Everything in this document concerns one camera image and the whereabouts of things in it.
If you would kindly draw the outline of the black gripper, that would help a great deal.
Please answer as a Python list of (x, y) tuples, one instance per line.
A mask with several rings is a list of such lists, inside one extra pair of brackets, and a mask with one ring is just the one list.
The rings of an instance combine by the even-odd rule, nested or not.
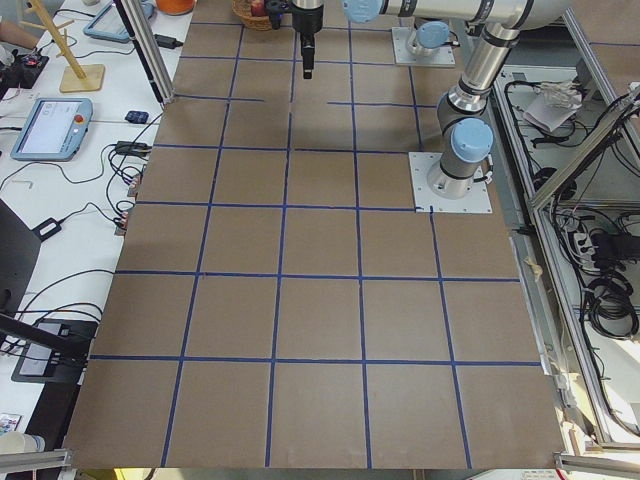
[(304, 9), (295, 5), (291, 6), (292, 26), (298, 33), (301, 43), (303, 60), (303, 78), (313, 78), (315, 57), (315, 34), (323, 26), (323, 7)]

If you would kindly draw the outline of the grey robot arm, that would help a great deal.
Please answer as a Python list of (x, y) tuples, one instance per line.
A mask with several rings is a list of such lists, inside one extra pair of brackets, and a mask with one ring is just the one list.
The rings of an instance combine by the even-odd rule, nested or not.
[(415, 23), (406, 40), (406, 47), (414, 55), (427, 55), (441, 47), (458, 46), (456, 40), (450, 39), (451, 34), (449, 25), (441, 20)]
[(444, 151), (427, 175), (438, 196), (457, 200), (471, 188), (476, 169), (490, 154), (494, 135), (480, 118), (487, 97), (522, 31), (545, 27), (569, 1), (344, 1), (346, 18), (371, 22), (381, 15), (461, 19), (484, 25), (458, 83), (443, 95), (437, 118)]

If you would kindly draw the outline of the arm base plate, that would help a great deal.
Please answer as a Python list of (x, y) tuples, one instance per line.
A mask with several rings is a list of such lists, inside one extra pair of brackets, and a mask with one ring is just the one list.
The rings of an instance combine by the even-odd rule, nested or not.
[(476, 168), (474, 176), (453, 179), (441, 169), (440, 152), (408, 154), (414, 209), (422, 213), (491, 214), (490, 179)]
[(417, 42), (413, 27), (393, 27), (391, 37), (396, 65), (429, 68), (454, 68), (456, 65), (451, 46), (426, 49)]

